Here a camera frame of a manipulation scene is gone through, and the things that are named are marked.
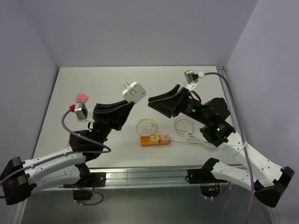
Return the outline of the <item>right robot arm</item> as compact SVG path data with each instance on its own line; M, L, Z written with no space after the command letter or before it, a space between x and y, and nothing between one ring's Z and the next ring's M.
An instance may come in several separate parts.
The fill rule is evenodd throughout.
M203 179L212 182L225 180L254 193L268 207L276 207L288 187L294 170L273 163L242 139L226 118L230 115L224 98L213 98L202 104L190 91L178 84L169 92L150 97L148 106L168 118L180 113L202 123L204 139L217 149L238 160L247 171L231 167L218 159L210 158L202 167Z

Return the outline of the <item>orange power strip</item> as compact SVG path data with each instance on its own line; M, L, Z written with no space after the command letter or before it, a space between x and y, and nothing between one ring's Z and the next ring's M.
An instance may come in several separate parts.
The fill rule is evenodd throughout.
M171 139L169 140L168 143L161 143L159 140L158 144L151 144L151 140L150 140L151 136L152 135L141 136L140 137L140 146L141 147L166 146L166 145L169 145L171 142Z

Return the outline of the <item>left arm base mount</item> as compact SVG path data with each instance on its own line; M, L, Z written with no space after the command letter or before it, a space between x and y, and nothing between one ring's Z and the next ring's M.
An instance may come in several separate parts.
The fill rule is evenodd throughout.
M75 184L64 184L63 188L73 189L73 199L75 203L81 206L94 206L104 200L104 195L96 187L104 187L106 183L106 173L92 173L89 177L79 180ZM90 202L93 196L99 196L97 202Z

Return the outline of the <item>white square charger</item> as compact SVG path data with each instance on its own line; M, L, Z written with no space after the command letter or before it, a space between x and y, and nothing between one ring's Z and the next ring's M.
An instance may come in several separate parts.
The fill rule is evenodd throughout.
M122 92L122 95L127 102L136 104L146 96L146 90L138 82L134 81L131 84L126 82L126 84L124 85L125 90Z

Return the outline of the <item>yellow plug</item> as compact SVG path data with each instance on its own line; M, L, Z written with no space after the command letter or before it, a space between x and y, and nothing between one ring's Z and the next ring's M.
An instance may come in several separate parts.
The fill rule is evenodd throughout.
M150 140L151 140L151 144L158 144L160 140L159 135L152 135L150 137Z

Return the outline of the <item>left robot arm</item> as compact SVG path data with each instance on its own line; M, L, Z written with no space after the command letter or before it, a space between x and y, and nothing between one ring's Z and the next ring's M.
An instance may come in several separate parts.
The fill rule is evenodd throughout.
M112 104L96 104L92 120L84 103L71 105L62 116L61 124L70 134L69 146L40 158L12 158L0 175L0 185L7 205L14 205L31 194L58 185L82 188L90 183L91 173L86 163L111 152L104 143L112 130L119 131L128 119L135 102L122 100ZM72 131L65 118L74 113L79 121L88 121L87 130Z

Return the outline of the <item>pink plug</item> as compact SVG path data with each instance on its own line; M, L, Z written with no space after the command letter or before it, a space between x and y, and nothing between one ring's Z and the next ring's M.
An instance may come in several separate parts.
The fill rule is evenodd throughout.
M161 143L168 143L170 140L170 137L168 134L163 134L163 135L160 135L160 142Z

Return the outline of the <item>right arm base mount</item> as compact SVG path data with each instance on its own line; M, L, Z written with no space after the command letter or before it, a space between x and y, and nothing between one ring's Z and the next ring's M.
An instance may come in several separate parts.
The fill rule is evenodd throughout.
M213 201L221 197L221 194L230 189L231 183L225 180L216 179L211 171L214 170L214 165L220 162L218 159L208 159L202 168L192 168L187 170L185 181L189 184L208 184L200 186L200 192L205 200Z

